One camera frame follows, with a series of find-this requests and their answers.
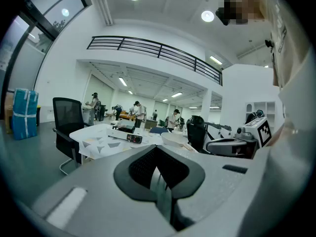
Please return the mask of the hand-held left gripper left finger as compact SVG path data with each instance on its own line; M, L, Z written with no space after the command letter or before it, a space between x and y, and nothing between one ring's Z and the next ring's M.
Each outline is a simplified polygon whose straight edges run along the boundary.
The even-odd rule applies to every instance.
M32 209L63 231L171 231L150 189L152 173L141 174L144 146L93 160L55 183Z

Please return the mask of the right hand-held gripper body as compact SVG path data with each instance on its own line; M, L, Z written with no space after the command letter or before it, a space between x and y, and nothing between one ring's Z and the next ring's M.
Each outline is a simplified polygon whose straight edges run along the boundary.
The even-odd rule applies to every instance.
M239 127L236 138L246 142L242 149L245 158L253 158L256 151L266 146L272 138L272 132L266 117L256 118Z

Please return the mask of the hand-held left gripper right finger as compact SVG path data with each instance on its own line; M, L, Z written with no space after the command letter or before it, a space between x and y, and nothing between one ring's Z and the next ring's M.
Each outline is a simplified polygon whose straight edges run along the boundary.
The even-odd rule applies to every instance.
M214 213L237 189L251 160L162 147L158 156L170 194L170 224L186 228Z

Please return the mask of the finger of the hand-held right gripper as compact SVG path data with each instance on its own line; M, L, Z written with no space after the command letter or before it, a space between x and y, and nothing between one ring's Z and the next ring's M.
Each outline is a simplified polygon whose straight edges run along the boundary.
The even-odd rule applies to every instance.
M206 150L217 156L238 156L246 147L245 141L235 138L220 138L206 143Z

